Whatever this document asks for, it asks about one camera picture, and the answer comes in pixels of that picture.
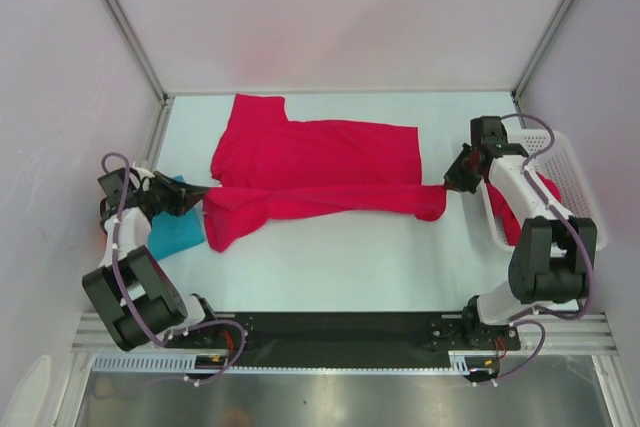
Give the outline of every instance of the white wall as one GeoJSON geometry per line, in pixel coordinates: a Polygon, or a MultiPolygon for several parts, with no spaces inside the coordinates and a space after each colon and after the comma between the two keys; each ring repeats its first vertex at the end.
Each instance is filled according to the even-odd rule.
{"type": "Polygon", "coordinates": [[[579,0],[523,110],[568,134],[609,227],[597,291],[640,396],[640,0],[579,0]]]}
{"type": "Polygon", "coordinates": [[[511,90],[560,0],[120,0],[170,92],[511,90]]]}
{"type": "Polygon", "coordinates": [[[61,377],[104,245],[101,155],[139,157],[158,107],[100,0],[0,7],[1,418],[36,358],[61,377]]]}

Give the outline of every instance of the plastic basket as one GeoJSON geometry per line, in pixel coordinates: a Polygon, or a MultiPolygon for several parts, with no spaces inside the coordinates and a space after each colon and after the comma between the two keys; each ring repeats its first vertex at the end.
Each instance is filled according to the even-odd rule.
{"type": "MultiPolygon", "coordinates": [[[[569,140],[560,132],[554,131],[556,143],[551,151],[533,161],[533,166],[545,177],[553,180],[562,194],[562,204],[576,217],[590,217],[598,229],[596,250],[602,250],[607,244],[607,233],[593,195],[587,186],[580,165],[576,159],[569,140]]],[[[521,129],[508,132],[509,142],[521,144],[529,154],[533,154],[549,143],[549,134],[545,130],[521,129]]],[[[484,200],[489,230],[495,244],[506,252],[513,252],[514,247],[507,243],[502,227],[502,220],[493,215],[489,193],[485,183],[480,190],[484,200]]]]}

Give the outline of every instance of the red t-shirt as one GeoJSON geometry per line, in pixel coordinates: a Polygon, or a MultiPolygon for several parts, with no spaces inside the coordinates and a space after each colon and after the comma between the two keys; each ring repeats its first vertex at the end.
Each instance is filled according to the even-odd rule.
{"type": "Polygon", "coordinates": [[[416,127],[290,121],[283,97],[237,95],[211,163],[222,187],[204,199],[211,247],[225,250],[268,219],[347,210],[437,220],[442,186],[423,186],[416,127]]]}

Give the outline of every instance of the white cable tie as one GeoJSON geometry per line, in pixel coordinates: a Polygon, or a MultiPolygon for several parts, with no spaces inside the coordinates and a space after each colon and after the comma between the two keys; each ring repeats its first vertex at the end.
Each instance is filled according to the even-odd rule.
{"type": "Polygon", "coordinates": [[[547,199],[547,205],[545,206],[547,210],[551,210],[551,207],[556,207],[558,205],[558,201],[556,199],[547,199]]]}

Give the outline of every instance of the blue cloth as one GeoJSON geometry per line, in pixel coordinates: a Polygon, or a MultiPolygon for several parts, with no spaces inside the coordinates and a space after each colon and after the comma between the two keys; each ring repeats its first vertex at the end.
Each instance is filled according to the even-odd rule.
{"type": "MultiPolygon", "coordinates": [[[[175,180],[184,182],[179,175],[175,180]]],[[[202,225],[194,209],[182,217],[174,217],[166,212],[155,216],[151,222],[148,248],[156,260],[164,259],[204,242],[202,225]]]]}

